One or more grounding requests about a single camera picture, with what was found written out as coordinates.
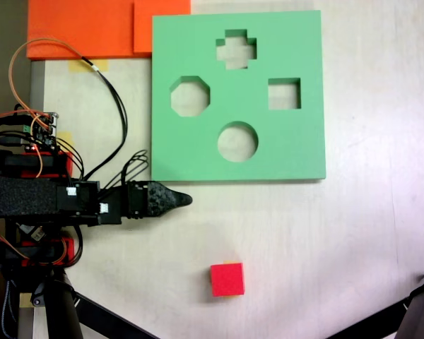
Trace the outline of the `broad black gripper finger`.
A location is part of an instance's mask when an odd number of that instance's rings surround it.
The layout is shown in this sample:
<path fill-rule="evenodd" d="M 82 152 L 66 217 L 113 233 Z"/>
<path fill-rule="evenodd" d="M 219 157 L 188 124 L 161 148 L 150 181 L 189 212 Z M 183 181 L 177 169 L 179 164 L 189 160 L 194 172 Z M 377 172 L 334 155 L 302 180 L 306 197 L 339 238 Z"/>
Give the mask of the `broad black gripper finger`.
<path fill-rule="evenodd" d="M 148 182 L 148 217 L 160 217 L 173 209 L 189 206 L 192 201 L 188 194 L 173 191 L 159 182 Z"/>

